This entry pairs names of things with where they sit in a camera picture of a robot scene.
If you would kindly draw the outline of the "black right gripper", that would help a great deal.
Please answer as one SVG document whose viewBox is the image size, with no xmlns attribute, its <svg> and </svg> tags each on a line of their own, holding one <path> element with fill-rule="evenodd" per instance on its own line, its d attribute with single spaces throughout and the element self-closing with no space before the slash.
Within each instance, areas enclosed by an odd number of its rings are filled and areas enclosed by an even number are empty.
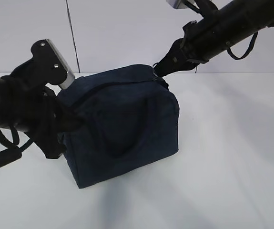
<svg viewBox="0 0 274 229">
<path fill-rule="evenodd" d="M 183 26 L 184 37 L 175 40 L 167 54 L 153 65 L 153 73 L 157 77 L 164 77 L 175 72 L 193 70 L 199 63 L 207 63 L 209 59 L 204 57 L 202 48 L 203 37 L 206 37 L 210 27 L 210 20 L 190 21 Z"/>
</svg>

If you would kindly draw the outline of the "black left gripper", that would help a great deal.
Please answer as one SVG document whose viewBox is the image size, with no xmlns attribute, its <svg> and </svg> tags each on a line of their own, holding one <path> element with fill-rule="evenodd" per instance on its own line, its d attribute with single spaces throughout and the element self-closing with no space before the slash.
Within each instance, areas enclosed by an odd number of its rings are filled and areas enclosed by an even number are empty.
<svg viewBox="0 0 274 229">
<path fill-rule="evenodd" d="M 34 138 L 35 144 L 42 150 L 47 159 L 58 159 L 66 150 L 64 144 L 59 142 L 58 132 L 71 132 L 80 128 L 83 119 L 70 111 L 58 113 L 58 130 L 56 126 L 55 114 L 55 92 L 45 86 L 43 98 L 46 103 L 44 112 L 43 128 Z"/>
</svg>

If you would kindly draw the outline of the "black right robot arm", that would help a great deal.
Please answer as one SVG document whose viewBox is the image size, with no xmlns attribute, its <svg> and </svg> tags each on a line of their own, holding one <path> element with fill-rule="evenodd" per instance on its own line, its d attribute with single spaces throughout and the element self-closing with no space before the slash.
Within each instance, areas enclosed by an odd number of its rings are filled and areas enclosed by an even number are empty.
<svg viewBox="0 0 274 229">
<path fill-rule="evenodd" d="M 192 70 L 222 52 L 244 59 L 254 48 L 259 30 L 274 27 L 274 0 L 233 0 L 221 9 L 210 0 L 197 0 L 195 6 L 184 3 L 203 18 L 183 26 L 184 37 L 153 67 L 159 77 Z"/>
</svg>

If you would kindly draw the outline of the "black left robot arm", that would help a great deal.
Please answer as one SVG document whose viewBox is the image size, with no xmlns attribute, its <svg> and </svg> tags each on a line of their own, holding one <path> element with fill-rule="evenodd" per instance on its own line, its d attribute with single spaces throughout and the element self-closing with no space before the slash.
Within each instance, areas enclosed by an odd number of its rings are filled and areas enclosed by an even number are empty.
<svg viewBox="0 0 274 229">
<path fill-rule="evenodd" d="M 47 159 L 57 159 L 66 151 L 58 135 L 82 124 L 83 119 L 49 87 L 26 92 L 17 79 L 0 78 L 0 144 L 4 147 L 17 147 L 18 132 L 23 132 Z"/>
</svg>

